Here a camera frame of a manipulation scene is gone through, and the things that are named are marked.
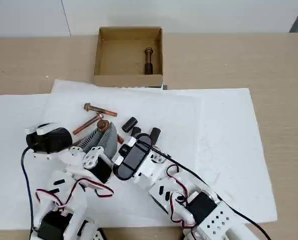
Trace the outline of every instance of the black plastic part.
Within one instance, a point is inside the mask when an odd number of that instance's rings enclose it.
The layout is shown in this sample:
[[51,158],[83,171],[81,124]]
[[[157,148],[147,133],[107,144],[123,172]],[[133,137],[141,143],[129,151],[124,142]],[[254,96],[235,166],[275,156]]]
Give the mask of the black plastic part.
[[60,192],[60,190],[59,190],[58,188],[49,190],[49,193],[51,193],[51,194],[57,194],[57,193],[59,193],[59,192]]
[[169,201],[169,200],[170,200],[170,192],[169,192],[169,191],[167,191],[167,192],[165,193],[165,200],[166,200],[166,201]]
[[44,240],[63,240],[63,233],[71,217],[71,214],[62,216],[58,211],[49,212],[42,219],[38,237]]
[[200,192],[186,208],[192,213],[196,224],[199,225],[216,207],[217,204],[207,194]]
[[80,227],[80,230],[78,231],[78,236],[79,237],[82,235],[82,230],[83,230],[85,224],[87,224],[87,223],[88,223],[88,221],[86,221],[86,220],[83,221],[83,223],[82,223],[82,225]]
[[92,169],[89,169],[103,184],[105,184],[111,176],[111,168],[107,165],[102,158],[98,157],[98,163]]
[[159,203],[157,201],[157,199],[155,199],[152,195],[150,195],[152,197],[152,199],[154,200],[154,202],[162,209],[165,211],[166,214],[169,214],[168,211],[164,208],[164,206],[161,205],[161,203]]
[[141,129],[137,126],[132,128],[131,137],[134,137],[136,134],[139,134],[141,132]]
[[138,121],[136,120],[135,117],[131,117],[123,126],[122,126],[122,130],[125,133],[128,133],[136,124],[138,123]]
[[[136,139],[152,146],[151,137],[146,133],[138,134]],[[115,164],[113,166],[114,175],[120,180],[129,180],[138,170],[149,152],[150,148],[137,142],[133,147],[126,144],[122,145],[119,149],[119,154],[124,160],[120,165]]]
[[27,135],[26,141],[33,151],[41,153],[58,153],[72,145],[72,137],[68,130],[59,127],[44,135],[37,132]]
[[160,196],[163,194],[163,189],[164,189],[164,186],[160,186],[160,188],[159,188],[159,195]]
[[144,65],[144,74],[152,75],[153,74],[153,64],[148,62]]
[[154,127],[150,133],[150,137],[152,139],[152,145],[155,145],[158,141],[158,138],[160,136],[161,130],[157,127]]
[[104,234],[104,231],[102,228],[99,228],[98,231],[100,232],[100,234],[102,235],[103,240],[108,240],[107,237]]
[[63,184],[65,183],[65,180],[64,179],[60,179],[60,180],[57,180],[53,183],[53,185],[59,185],[59,184]]

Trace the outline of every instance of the hex bolt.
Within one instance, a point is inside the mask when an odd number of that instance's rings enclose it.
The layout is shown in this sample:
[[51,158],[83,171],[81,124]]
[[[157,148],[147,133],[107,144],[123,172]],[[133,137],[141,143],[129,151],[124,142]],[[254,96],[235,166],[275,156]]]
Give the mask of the hex bolt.
[[116,117],[118,114],[114,111],[109,111],[103,108],[99,108],[97,106],[92,106],[89,102],[84,104],[84,109],[88,112],[89,110],[96,111],[98,113],[107,114],[110,116]]
[[74,135],[78,134],[80,131],[86,129],[88,126],[90,126],[91,124],[95,123],[97,120],[100,120],[102,118],[103,118],[103,114],[101,114],[101,113],[97,114],[95,117],[93,117],[90,120],[88,120],[85,124],[83,124],[82,126],[78,127],[77,129],[75,129],[73,131],[73,134]]
[[144,53],[145,53],[144,74],[152,75],[153,74],[153,65],[152,65],[153,49],[151,47],[147,47],[146,49],[144,49]]
[[105,131],[110,127],[110,123],[108,120],[99,120],[97,123],[97,127],[100,132],[105,133]]

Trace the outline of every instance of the black cylinder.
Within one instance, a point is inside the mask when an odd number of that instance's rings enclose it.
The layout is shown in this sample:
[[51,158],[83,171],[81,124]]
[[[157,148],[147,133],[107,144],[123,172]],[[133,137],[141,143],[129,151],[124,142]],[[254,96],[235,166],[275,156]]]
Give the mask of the black cylinder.
[[138,121],[136,120],[135,117],[131,117],[123,126],[122,126],[122,130],[125,133],[128,133],[136,124],[138,123]]
[[152,63],[148,62],[144,66],[144,74],[145,75],[151,75],[153,74],[153,65]]
[[150,133],[150,137],[152,139],[152,144],[155,145],[158,141],[158,138],[160,136],[161,130],[157,127],[154,127]]
[[131,137],[134,137],[135,134],[138,134],[141,132],[141,129],[137,126],[135,126],[134,128],[132,128],[132,132],[131,132]]

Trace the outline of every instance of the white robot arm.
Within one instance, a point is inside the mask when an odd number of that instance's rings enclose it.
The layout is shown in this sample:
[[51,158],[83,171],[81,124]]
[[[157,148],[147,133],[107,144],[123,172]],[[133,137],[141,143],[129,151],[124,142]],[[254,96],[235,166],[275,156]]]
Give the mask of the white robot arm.
[[234,210],[203,181],[180,170],[172,158],[153,147],[140,133],[124,141],[113,158],[114,174],[131,179],[180,223],[187,240],[256,240]]
[[[97,195],[97,190],[110,191],[110,188],[103,184],[113,173],[118,179],[133,181],[145,189],[170,216],[172,222],[181,224],[185,240],[258,239],[242,223],[241,215],[239,216],[237,211],[219,198],[199,176],[154,146],[158,136],[153,139],[152,135],[138,132],[125,139],[118,149],[114,125],[103,122],[100,125],[106,125],[105,129],[96,129],[79,144],[72,146],[72,140],[57,141],[60,146],[60,143],[64,142],[63,146],[69,144],[70,147],[50,148],[52,151],[44,149],[45,145],[51,144],[50,133],[57,131],[58,134],[59,130],[65,132],[64,128],[53,129],[43,126],[48,132],[37,130],[33,132],[32,129],[27,131],[29,136],[41,132],[48,140],[48,144],[44,143],[41,147],[38,144],[39,138],[31,141],[27,138],[28,145],[37,154],[43,149],[42,154],[48,159],[56,157],[67,164],[64,171],[53,173],[47,191],[43,192],[41,189],[37,191],[40,199],[40,208],[34,217],[34,228],[37,233],[43,232],[43,229],[41,231],[43,223],[47,223],[49,230],[54,227],[52,224],[57,218],[66,218],[69,213],[73,216],[65,228],[57,229],[57,233],[63,238],[57,236],[58,238],[54,237],[53,240],[75,240],[81,232],[81,240],[104,238],[98,232],[96,221],[85,219],[87,201],[84,188],[94,188]],[[35,232],[31,239],[51,239],[37,233]]]

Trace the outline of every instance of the red and black wire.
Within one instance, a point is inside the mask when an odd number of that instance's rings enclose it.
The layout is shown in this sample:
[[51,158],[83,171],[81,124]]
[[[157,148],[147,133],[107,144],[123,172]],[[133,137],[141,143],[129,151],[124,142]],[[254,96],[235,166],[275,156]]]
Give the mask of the red and black wire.
[[[177,173],[179,172],[179,166],[176,165],[176,164],[172,164],[172,165],[170,165],[170,166],[166,169],[166,174],[168,175],[168,177],[174,179],[174,180],[176,181],[176,183],[179,184],[179,185],[182,187],[183,192],[184,192],[184,194],[180,193],[180,194],[183,196],[183,200],[177,200],[177,199],[176,199],[176,201],[177,201],[179,204],[184,204],[184,203],[187,204],[187,203],[188,203],[188,189],[185,187],[185,185],[184,185],[182,182],[180,182],[177,178],[175,178],[173,175],[171,175],[171,174],[169,173],[169,169],[170,169],[171,167],[176,167],[176,172],[177,172]],[[171,196],[170,196],[170,208],[171,208],[171,216],[170,216],[170,219],[171,219],[171,221],[172,221],[173,223],[181,223],[181,224],[182,224],[182,227],[183,227],[184,229],[192,229],[192,228],[195,227],[195,225],[193,225],[193,226],[185,225],[185,222],[184,222],[183,219],[179,219],[179,220],[174,220],[174,219],[173,219],[173,214],[174,214],[173,193],[172,193]]]
[[62,203],[62,201],[59,199],[58,196],[56,196],[54,193],[52,193],[52,192],[50,192],[50,191],[47,191],[47,190],[45,190],[45,189],[40,189],[40,188],[37,189],[37,190],[36,190],[36,193],[35,193],[35,196],[37,197],[38,201],[40,202],[40,197],[39,197],[39,195],[38,195],[38,192],[43,192],[43,193],[45,193],[45,194],[48,194],[48,195],[52,196],[53,198],[55,198],[55,200],[56,200],[55,202],[57,203],[58,208],[62,209],[62,208],[64,208],[64,207],[66,206],[66,204],[68,204],[68,202],[69,202],[70,199],[72,198],[73,191],[75,190],[76,186],[77,186],[81,181],[87,181],[87,182],[89,182],[89,183],[92,184],[92,185],[101,187],[101,188],[106,189],[106,190],[108,190],[108,191],[111,192],[110,194],[99,194],[98,191],[97,191],[97,189],[95,189],[94,192],[96,193],[96,195],[97,195],[99,198],[110,198],[110,197],[112,197],[113,194],[114,194],[114,191],[113,191],[111,188],[109,188],[108,186],[105,186],[105,185],[103,185],[103,184],[101,184],[101,183],[99,183],[99,182],[92,181],[92,180],[90,180],[90,179],[87,179],[87,178],[84,178],[84,177],[83,177],[83,178],[80,178],[80,179],[78,179],[78,180],[75,181],[75,183],[74,183],[74,185],[72,186],[72,189],[71,189],[71,191],[70,191],[70,194],[69,194],[69,196],[68,196],[68,198],[67,198],[67,200],[65,201],[64,204]]

